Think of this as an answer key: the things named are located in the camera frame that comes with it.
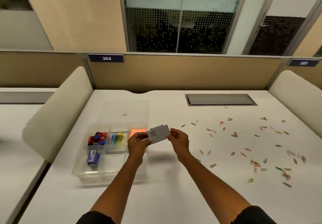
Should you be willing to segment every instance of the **white desk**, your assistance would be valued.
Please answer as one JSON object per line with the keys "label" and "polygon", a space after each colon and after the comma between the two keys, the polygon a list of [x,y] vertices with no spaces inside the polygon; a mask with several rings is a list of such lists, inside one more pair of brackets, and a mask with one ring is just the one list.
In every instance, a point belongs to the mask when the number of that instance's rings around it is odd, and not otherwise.
{"label": "white desk", "polygon": [[[185,93],[248,93],[258,106],[188,107]],[[168,124],[187,132],[192,154],[217,176],[226,181],[249,202],[261,206],[277,223],[322,222],[322,140],[267,91],[151,91],[133,94],[122,90],[96,90],[78,118],[73,130],[26,209],[21,224],[76,223],[106,187],[82,188],[70,175],[83,133],[95,123],[103,101],[148,100],[148,128]],[[260,120],[265,116],[268,121]],[[227,127],[222,131],[219,125]],[[261,131],[259,126],[267,126]],[[215,138],[206,128],[216,130]],[[274,131],[286,131],[290,135]],[[239,138],[231,136],[238,132]],[[304,164],[287,155],[301,153]],[[178,162],[171,143],[162,141],[147,149],[149,168],[147,183],[132,186],[123,223],[218,223],[186,169]],[[253,159],[267,168],[253,172]],[[275,169],[292,168],[286,182]]]}
{"label": "white desk", "polygon": [[[0,92],[54,92],[48,88],[0,88]],[[0,105],[0,223],[16,217],[46,162],[22,140],[22,129],[42,105]]]}

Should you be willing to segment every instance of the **black sleeve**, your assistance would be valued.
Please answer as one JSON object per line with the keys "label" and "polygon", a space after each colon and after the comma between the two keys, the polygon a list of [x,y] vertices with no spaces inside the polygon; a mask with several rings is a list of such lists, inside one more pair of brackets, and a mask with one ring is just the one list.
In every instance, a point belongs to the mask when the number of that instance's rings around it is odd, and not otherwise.
{"label": "black sleeve", "polygon": [[249,206],[231,224],[276,224],[260,207]]}
{"label": "black sleeve", "polygon": [[76,224],[115,224],[112,218],[97,211],[90,211],[82,215]]}

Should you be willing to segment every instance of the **person's left hand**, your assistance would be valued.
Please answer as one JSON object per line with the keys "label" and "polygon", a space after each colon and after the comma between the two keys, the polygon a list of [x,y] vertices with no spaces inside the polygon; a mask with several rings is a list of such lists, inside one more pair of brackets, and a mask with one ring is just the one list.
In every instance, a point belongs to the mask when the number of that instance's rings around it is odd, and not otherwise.
{"label": "person's left hand", "polygon": [[128,159],[134,160],[140,166],[143,162],[145,149],[150,145],[151,140],[146,132],[135,133],[127,140]]}

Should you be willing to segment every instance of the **person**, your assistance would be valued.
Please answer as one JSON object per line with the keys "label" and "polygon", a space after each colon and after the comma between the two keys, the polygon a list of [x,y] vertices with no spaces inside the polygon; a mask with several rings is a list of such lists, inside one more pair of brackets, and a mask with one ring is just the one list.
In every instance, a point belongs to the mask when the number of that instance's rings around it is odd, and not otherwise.
{"label": "person", "polygon": [[[211,173],[189,151],[188,135],[170,129],[167,136],[178,160],[184,165],[220,224],[275,223],[260,207],[252,206],[232,187]],[[150,144],[147,133],[135,133],[128,139],[129,157],[112,183],[77,224],[120,224],[135,173]]]}

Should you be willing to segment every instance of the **blue sign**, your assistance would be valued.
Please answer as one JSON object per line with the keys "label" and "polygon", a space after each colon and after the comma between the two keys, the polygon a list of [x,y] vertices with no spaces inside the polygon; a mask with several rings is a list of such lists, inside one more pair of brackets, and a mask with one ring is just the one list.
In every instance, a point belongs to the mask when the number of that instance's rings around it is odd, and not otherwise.
{"label": "blue sign", "polygon": [[316,66],[319,63],[319,59],[291,59],[288,66]]}
{"label": "blue sign", "polygon": [[88,54],[91,62],[124,62],[123,55]]}

